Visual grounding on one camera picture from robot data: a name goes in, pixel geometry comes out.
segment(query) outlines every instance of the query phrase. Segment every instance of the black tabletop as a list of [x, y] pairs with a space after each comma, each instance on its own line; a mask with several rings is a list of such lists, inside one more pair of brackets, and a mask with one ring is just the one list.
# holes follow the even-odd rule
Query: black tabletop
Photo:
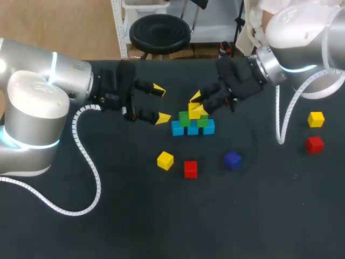
[[[92, 62], [95, 70], [117, 62]], [[137, 93], [136, 103], [172, 114], [187, 110], [198, 88], [217, 79], [214, 60], [137, 62], [137, 77], [167, 89], [161, 99]], [[281, 88], [281, 113], [293, 90]], [[96, 208], [63, 216], [18, 186], [0, 185], [1, 258], [344, 258], [345, 88], [322, 100], [300, 99], [286, 143], [275, 139], [275, 89], [212, 115], [216, 134], [173, 137], [170, 123], [125, 122], [118, 113], [88, 111], [78, 133], [102, 182]], [[21, 178], [64, 209], [81, 210], [95, 195], [93, 174], [71, 134], [72, 106], [48, 172]], [[310, 129], [311, 111], [326, 118]], [[322, 153], [307, 154], [307, 137], [320, 135]], [[175, 157], [169, 171], [156, 165]], [[223, 156], [237, 151], [240, 169]], [[196, 180], [183, 162], [198, 161]]]

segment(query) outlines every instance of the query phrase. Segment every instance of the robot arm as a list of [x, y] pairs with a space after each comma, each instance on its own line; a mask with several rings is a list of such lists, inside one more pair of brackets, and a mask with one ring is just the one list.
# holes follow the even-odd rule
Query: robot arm
[[0, 38], [0, 87], [6, 89], [11, 76], [20, 70], [41, 75], [77, 103], [89, 97], [93, 85], [90, 63]]
[[270, 46], [258, 48], [252, 56], [236, 59], [224, 57], [217, 62], [219, 81], [198, 91], [191, 102], [202, 102], [209, 114], [222, 105], [232, 111], [240, 100], [260, 92], [266, 83], [277, 86], [289, 79], [300, 86], [310, 76], [337, 70], [310, 86], [312, 94], [302, 97], [319, 99], [333, 94], [344, 82], [345, 8], [315, 1], [289, 6], [269, 22], [266, 35]]

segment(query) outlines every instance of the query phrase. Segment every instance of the stool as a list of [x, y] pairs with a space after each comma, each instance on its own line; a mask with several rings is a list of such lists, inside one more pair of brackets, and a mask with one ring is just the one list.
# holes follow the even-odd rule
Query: stool
[[197, 9], [194, 15], [193, 27], [183, 20], [188, 0], [185, 0], [181, 18], [172, 15], [147, 15], [136, 20], [129, 30], [130, 42], [145, 54], [141, 59], [146, 59], [150, 54], [171, 54], [187, 47], [193, 34], [198, 19], [199, 9], [205, 9], [208, 0], [192, 0]]

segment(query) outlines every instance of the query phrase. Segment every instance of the chair leg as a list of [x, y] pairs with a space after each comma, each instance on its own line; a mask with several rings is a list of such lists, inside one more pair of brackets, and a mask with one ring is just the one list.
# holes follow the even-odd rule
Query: chair leg
[[195, 11], [195, 15], [194, 15], [193, 27], [192, 27], [192, 30], [190, 31], [191, 35], [193, 34], [193, 32], [195, 30], [196, 21], [198, 20], [198, 15], [199, 15], [199, 9], [200, 9], [200, 7], [197, 6], [196, 11]]
[[181, 20], [183, 20], [185, 9], [187, 8], [187, 3], [188, 3], [188, 0], [184, 0], [182, 14], [181, 14]]
[[140, 59], [145, 60], [145, 59], [147, 58], [147, 55], [149, 55], [149, 53], [145, 53], [144, 55], [142, 55], [142, 56], [140, 57]]
[[244, 8], [244, 0], [242, 0], [241, 2], [241, 7], [239, 9], [239, 14], [238, 17], [235, 19], [237, 25], [236, 25], [236, 32], [235, 32], [235, 38], [233, 39], [233, 49], [231, 50], [231, 57], [233, 58], [233, 56], [235, 55], [235, 45], [236, 45], [236, 41], [237, 41], [237, 36], [238, 36], [238, 31], [241, 32], [241, 17], [242, 17], [242, 13], [243, 13], [243, 8]]

